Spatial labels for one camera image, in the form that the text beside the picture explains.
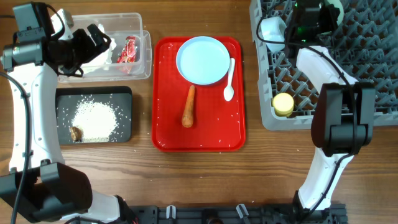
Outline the green bowl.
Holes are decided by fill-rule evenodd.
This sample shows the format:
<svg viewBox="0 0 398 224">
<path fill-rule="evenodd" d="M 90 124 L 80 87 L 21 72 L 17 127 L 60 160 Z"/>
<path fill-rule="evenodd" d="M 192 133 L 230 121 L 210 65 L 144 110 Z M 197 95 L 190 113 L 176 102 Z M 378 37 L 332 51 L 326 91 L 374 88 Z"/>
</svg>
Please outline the green bowl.
<svg viewBox="0 0 398 224">
<path fill-rule="evenodd" d="M 325 0 L 325 4 L 328 6 L 330 4 L 334 5 L 334 7 L 339 9 L 339 15 L 337 17 L 337 25 L 339 26 L 342 22 L 343 22 L 343 18 L 344 18 L 344 9 L 343 9 L 343 5 L 341 3 L 340 0 Z"/>
</svg>

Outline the blue bowl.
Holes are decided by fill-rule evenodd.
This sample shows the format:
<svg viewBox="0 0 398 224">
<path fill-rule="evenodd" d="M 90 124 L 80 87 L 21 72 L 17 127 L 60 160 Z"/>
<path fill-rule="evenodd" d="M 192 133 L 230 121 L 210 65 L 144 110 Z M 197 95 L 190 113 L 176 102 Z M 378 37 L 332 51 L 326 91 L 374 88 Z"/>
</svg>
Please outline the blue bowl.
<svg viewBox="0 0 398 224">
<path fill-rule="evenodd" d="M 278 44 L 266 43 L 268 49 L 272 53 L 276 53 L 284 49 L 284 32 L 286 29 L 286 24 L 280 17 L 270 17 L 262 20 L 260 23 L 260 28 L 261 35 L 264 40 L 280 42 Z"/>
</svg>

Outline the brown food scrap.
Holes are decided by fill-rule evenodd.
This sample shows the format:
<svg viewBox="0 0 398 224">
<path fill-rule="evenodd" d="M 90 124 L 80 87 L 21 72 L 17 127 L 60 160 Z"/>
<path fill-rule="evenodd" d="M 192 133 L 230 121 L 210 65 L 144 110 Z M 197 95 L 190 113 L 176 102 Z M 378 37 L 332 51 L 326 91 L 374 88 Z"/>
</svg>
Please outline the brown food scrap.
<svg viewBox="0 0 398 224">
<path fill-rule="evenodd" d="M 71 139 L 73 140 L 73 142 L 81 142 L 82 141 L 83 133 L 79 128 L 72 126 L 72 127 L 69 127 L 69 130 L 70 130 L 70 135 L 71 135 Z"/>
</svg>

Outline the yellow cup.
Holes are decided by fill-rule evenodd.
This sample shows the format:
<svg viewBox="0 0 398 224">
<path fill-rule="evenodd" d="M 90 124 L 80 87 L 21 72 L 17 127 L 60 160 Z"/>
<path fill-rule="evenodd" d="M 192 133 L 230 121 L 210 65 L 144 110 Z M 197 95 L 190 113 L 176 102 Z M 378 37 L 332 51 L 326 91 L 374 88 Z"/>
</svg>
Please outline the yellow cup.
<svg viewBox="0 0 398 224">
<path fill-rule="evenodd" d="M 273 97 L 272 107 L 277 116 L 288 117 L 294 110 L 294 99 L 288 93 L 279 93 Z"/>
</svg>

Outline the light blue plate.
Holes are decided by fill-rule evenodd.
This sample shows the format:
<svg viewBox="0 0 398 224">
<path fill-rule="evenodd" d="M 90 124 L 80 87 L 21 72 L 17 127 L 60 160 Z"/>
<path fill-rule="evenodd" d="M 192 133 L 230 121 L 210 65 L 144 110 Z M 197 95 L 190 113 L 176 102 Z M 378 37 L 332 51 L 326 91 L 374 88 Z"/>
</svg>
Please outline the light blue plate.
<svg viewBox="0 0 398 224">
<path fill-rule="evenodd" d="M 227 74 L 231 57 L 221 41 L 213 37 L 198 36 L 181 45 L 175 64 L 178 72 L 188 82 L 212 85 Z"/>
</svg>

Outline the orange carrot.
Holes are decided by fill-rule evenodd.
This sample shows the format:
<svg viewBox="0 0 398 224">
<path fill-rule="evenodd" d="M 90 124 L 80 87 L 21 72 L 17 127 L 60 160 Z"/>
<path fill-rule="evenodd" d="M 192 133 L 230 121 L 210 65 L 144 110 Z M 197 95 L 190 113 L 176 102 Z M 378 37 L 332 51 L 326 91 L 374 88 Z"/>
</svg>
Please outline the orange carrot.
<svg viewBox="0 0 398 224">
<path fill-rule="evenodd" d="M 195 86 L 192 85 L 188 90 L 185 108 L 182 115 L 182 126 L 185 128 L 190 128 L 193 126 L 194 99 L 195 99 Z"/>
</svg>

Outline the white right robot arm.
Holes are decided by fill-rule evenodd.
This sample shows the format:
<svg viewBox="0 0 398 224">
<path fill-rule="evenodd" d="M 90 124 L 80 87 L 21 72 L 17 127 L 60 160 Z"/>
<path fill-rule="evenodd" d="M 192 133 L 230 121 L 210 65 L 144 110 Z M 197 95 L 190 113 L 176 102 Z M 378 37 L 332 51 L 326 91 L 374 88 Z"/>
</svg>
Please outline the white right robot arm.
<svg viewBox="0 0 398 224">
<path fill-rule="evenodd" d="M 315 154 L 295 194 L 300 221 L 326 217 L 345 167 L 373 136 L 374 87 L 349 76 L 317 43 L 320 34 L 336 30 L 342 15 L 339 1 L 296 1 L 284 34 L 289 62 L 319 94 L 311 125 Z"/>
</svg>

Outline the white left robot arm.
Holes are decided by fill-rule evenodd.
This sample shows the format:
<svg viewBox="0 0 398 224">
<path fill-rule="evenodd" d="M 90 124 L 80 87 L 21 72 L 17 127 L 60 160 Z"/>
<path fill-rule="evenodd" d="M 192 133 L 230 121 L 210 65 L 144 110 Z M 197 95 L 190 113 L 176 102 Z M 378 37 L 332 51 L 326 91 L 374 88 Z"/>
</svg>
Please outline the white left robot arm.
<svg viewBox="0 0 398 224">
<path fill-rule="evenodd" d="M 139 223 L 120 196 L 94 191 L 86 174 L 66 165 L 58 141 L 58 76 L 81 77 L 81 66 L 108 50 L 111 39 L 94 24 L 64 39 L 65 29 L 53 28 L 54 9 L 44 2 L 13 11 L 18 30 L 2 51 L 1 76 L 12 89 L 14 146 L 1 198 L 13 217 L 31 223 Z"/>
</svg>

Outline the clear plastic waste bin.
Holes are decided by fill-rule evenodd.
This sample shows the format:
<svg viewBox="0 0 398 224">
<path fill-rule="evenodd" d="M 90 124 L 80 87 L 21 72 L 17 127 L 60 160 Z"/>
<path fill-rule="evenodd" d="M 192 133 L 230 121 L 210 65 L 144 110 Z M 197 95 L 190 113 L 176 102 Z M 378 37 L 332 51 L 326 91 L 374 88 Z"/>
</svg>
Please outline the clear plastic waste bin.
<svg viewBox="0 0 398 224">
<path fill-rule="evenodd" d="M 152 49 L 150 34 L 143 29 L 142 17 L 136 12 L 69 16 L 60 11 L 67 23 L 64 38 L 90 24 L 111 39 L 108 50 L 81 66 L 83 76 L 59 76 L 60 83 L 140 80 L 150 77 Z"/>
</svg>

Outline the grey dishwasher rack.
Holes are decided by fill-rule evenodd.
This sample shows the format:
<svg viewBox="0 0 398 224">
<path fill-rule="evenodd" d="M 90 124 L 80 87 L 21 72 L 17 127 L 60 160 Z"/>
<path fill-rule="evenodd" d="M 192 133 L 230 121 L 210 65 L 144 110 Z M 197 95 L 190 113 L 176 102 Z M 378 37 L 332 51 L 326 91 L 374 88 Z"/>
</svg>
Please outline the grey dishwasher rack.
<svg viewBox="0 0 398 224">
<path fill-rule="evenodd" d="M 262 123 L 269 130 L 311 127 L 318 93 L 304 73 L 291 66 L 283 51 L 272 53 L 257 38 L 257 24 L 266 14 L 285 22 L 292 17 L 294 1 L 252 0 L 249 6 L 252 39 L 259 64 L 259 101 Z M 374 125 L 397 125 L 397 1 L 343 1 L 344 18 L 332 34 L 320 37 L 322 45 L 352 77 L 376 89 Z M 288 93 L 294 110 L 288 117 L 275 114 L 272 99 Z"/>
</svg>

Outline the white crumpled tissue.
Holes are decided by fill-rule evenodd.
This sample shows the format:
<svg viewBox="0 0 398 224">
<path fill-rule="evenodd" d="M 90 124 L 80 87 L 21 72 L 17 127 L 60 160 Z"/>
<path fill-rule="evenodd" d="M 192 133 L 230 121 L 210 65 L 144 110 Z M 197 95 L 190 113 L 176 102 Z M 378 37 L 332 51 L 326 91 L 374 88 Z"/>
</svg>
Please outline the white crumpled tissue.
<svg viewBox="0 0 398 224">
<path fill-rule="evenodd" d="M 84 63 L 82 69 L 84 71 L 84 76 L 106 76 L 110 70 L 110 65 L 113 63 L 112 56 L 113 50 L 116 48 L 117 43 L 112 32 L 105 31 L 104 25 L 98 24 L 98 28 L 104 34 L 107 34 L 111 39 L 109 49 L 105 50 L 103 53 L 99 54 L 92 61 Z"/>
</svg>

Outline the red snack wrapper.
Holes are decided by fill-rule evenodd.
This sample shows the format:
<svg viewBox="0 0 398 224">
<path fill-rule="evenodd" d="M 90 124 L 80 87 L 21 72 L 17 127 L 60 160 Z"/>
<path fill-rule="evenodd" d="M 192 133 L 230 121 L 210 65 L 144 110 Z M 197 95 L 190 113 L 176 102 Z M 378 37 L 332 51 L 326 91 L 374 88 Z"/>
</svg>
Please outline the red snack wrapper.
<svg viewBox="0 0 398 224">
<path fill-rule="evenodd" d="M 120 53 L 117 63 L 122 63 L 123 66 L 120 68 L 120 71 L 128 74 L 132 67 L 131 64 L 135 62 L 136 59 L 136 37 L 135 36 L 127 36 L 125 40 L 125 46 Z"/>
</svg>

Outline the white plastic spoon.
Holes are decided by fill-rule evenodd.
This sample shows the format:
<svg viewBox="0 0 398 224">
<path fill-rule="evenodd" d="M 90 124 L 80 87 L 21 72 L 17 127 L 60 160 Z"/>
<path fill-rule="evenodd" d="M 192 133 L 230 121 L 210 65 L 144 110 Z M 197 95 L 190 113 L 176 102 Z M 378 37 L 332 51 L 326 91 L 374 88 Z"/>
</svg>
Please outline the white plastic spoon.
<svg viewBox="0 0 398 224">
<path fill-rule="evenodd" d="M 224 88 L 223 96 L 226 101 L 231 101 L 234 96 L 234 89 L 232 87 L 234 68 L 235 68 L 235 59 L 230 58 L 230 65 L 228 69 L 228 82 L 227 86 Z"/>
</svg>

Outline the red serving tray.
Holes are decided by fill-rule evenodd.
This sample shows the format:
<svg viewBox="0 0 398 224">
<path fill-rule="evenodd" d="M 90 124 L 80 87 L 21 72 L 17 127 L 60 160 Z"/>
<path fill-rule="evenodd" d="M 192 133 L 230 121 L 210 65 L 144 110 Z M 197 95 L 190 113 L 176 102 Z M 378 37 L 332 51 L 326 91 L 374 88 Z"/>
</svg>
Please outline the red serving tray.
<svg viewBox="0 0 398 224">
<path fill-rule="evenodd" d="M 166 37 L 154 53 L 152 100 L 152 143 L 164 152 L 234 151 L 246 140 L 242 52 L 232 37 L 217 37 L 235 59 L 232 87 L 234 96 L 226 101 L 223 90 L 228 77 L 210 85 L 196 85 L 193 125 L 182 125 L 183 111 L 192 83 L 177 69 L 177 52 L 188 37 Z"/>
</svg>

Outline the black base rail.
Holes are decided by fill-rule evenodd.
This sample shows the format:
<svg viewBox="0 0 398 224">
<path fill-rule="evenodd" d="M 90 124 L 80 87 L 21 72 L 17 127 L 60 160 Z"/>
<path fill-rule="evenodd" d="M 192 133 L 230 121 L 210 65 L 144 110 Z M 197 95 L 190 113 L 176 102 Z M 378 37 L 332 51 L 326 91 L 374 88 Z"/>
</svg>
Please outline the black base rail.
<svg viewBox="0 0 398 224">
<path fill-rule="evenodd" d="M 151 224 L 206 224 L 206 223 L 250 223 L 283 224 L 300 223 L 295 217 L 291 204 L 247 207 L 239 204 L 235 207 L 168 207 L 134 206 L 132 211 L 139 223 Z"/>
</svg>

